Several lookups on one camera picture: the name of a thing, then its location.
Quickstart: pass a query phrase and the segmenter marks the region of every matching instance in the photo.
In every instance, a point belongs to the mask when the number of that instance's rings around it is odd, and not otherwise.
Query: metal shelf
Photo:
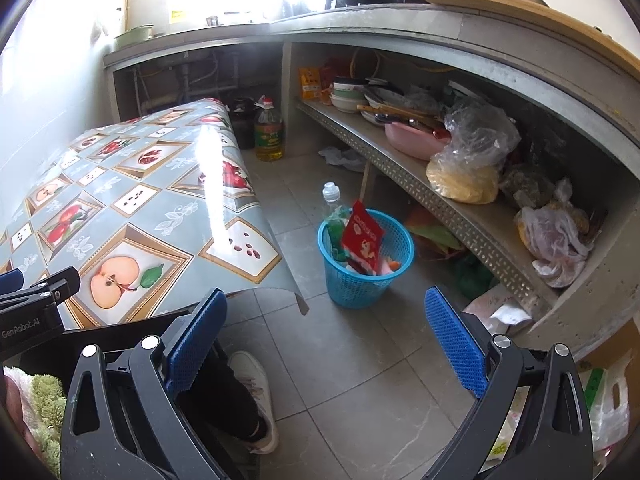
[[[558,300],[555,290],[536,275],[513,217],[516,213],[500,200],[469,205],[441,197],[425,175],[426,164],[398,152],[384,130],[359,114],[347,114],[315,101],[297,101],[297,108],[370,160],[420,204],[427,208],[475,254],[520,304],[540,319]]]

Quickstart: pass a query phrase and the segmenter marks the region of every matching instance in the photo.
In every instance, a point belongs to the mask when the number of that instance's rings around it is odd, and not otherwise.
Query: metal screw
[[[145,350],[151,350],[152,348],[158,346],[159,342],[160,340],[158,339],[158,336],[148,335],[142,340],[142,348],[144,348]]]
[[[569,355],[569,347],[562,343],[558,343],[556,345],[556,354],[561,355],[562,357],[567,357]]]
[[[511,339],[500,334],[494,337],[494,344],[499,348],[508,348],[511,345]]]
[[[82,349],[82,355],[84,357],[91,357],[98,351],[98,347],[96,345],[87,345]]]

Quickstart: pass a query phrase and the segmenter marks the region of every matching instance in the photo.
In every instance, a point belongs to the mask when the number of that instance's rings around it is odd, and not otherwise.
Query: blue plastic basket
[[[396,272],[385,276],[364,276],[341,267],[331,257],[331,240],[327,223],[318,229],[318,248],[324,258],[324,275],[329,297],[345,308],[365,308],[376,301],[391,282],[405,272],[414,260],[414,241],[404,226],[395,218],[367,209],[385,231],[380,254],[402,262]]]

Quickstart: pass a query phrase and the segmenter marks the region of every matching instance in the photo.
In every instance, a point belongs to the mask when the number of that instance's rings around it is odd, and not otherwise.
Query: pink bowl
[[[438,140],[433,134],[404,123],[385,124],[385,135],[396,150],[421,160],[431,160],[449,143],[449,139]]]

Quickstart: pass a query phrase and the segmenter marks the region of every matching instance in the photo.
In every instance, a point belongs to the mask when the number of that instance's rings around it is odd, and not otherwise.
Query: plastic bottle
[[[273,100],[264,97],[258,102],[262,111],[255,119],[255,156],[258,160],[271,162],[282,157],[282,116],[273,107]]]
[[[331,240],[332,257],[336,262],[346,262],[347,257],[340,241],[342,240],[344,228],[349,221],[349,210],[342,204],[340,188],[333,182],[324,184],[322,196],[326,202],[324,219],[327,222],[327,230]]]

